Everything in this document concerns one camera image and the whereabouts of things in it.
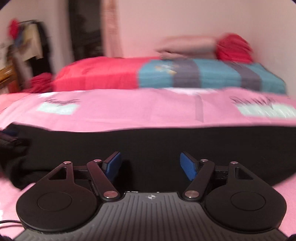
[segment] bed mattress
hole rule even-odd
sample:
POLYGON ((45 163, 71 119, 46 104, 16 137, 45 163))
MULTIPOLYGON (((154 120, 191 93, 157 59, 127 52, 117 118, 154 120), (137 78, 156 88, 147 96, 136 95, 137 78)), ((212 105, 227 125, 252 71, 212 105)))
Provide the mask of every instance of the bed mattress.
POLYGON ((209 59, 90 58, 64 67, 53 85, 55 91, 242 87, 286 93, 283 80, 260 64, 209 59))

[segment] hanging clothes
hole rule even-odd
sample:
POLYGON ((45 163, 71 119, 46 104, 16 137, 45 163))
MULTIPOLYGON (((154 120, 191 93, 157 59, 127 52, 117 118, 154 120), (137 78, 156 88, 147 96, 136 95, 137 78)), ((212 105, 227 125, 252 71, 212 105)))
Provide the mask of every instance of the hanging clothes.
POLYGON ((8 36, 10 36, 13 40, 16 40, 17 35, 19 33, 19 22, 16 18, 10 21, 8 26, 8 36))
POLYGON ((18 32, 17 38, 15 40, 15 46, 17 48, 21 47, 22 44, 24 43, 24 33, 23 33, 24 29, 25 29, 24 26, 22 26, 22 25, 19 26, 19 32, 18 32))
POLYGON ((43 58, 41 40, 36 24, 31 23, 25 27, 23 41, 26 45, 26 48, 22 53, 23 61, 33 57, 36 57, 37 59, 43 58))
POLYGON ((30 21, 23 31, 25 51, 22 53, 23 61, 28 61, 33 76, 42 73, 51 73, 50 47, 43 22, 30 21))

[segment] black cable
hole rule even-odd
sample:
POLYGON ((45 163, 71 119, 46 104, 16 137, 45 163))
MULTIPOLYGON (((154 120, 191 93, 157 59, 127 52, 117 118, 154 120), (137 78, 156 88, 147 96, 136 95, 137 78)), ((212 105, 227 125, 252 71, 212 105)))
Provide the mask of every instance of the black cable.
POLYGON ((28 23, 28 22, 37 22, 37 20, 27 20, 27 21, 22 21, 22 22, 20 22, 20 23, 28 23))
POLYGON ((18 220, 2 220, 2 221, 0 221, 0 224, 3 224, 3 223, 20 223, 20 224, 22 224, 18 220))

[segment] gray stripe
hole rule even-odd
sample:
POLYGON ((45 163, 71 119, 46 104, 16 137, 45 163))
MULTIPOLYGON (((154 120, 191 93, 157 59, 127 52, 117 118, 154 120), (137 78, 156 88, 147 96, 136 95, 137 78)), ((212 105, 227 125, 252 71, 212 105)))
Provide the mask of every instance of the gray stripe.
POLYGON ((260 91, 261 90, 261 78, 258 74, 250 70, 248 67, 242 65, 242 64, 237 64, 233 62, 224 62, 231 68, 233 68, 235 71, 237 71, 241 78, 242 78, 242 83, 241 87, 249 90, 255 90, 255 91, 260 91))
POLYGON ((200 73, 198 66, 192 59, 173 61, 173 87, 200 88, 200 73))
POLYGON ((200 122, 205 122, 204 105, 200 95, 195 96, 195 119, 200 122))

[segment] logo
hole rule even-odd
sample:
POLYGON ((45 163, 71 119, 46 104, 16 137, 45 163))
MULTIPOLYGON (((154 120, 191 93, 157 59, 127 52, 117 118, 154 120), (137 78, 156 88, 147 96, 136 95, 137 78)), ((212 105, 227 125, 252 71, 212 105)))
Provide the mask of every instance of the logo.
POLYGON ((148 198, 149 198, 150 200, 153 200, 153 199, 155 199, 155 198, 157 198, 157 197, 156 197, 155 195, 151 194, 151 195, 148 196, 148 198))
POLYGON ((79 99, 73 99, 73 100, 68 100, 68 101, 59 101, 57 99, 50 98, 49 100, 46 100, 44 102, 57 104, 57 105, 67 105, 67 104, 77 103, 77 102, 80 102, 80 101, 79 101, 79 99))

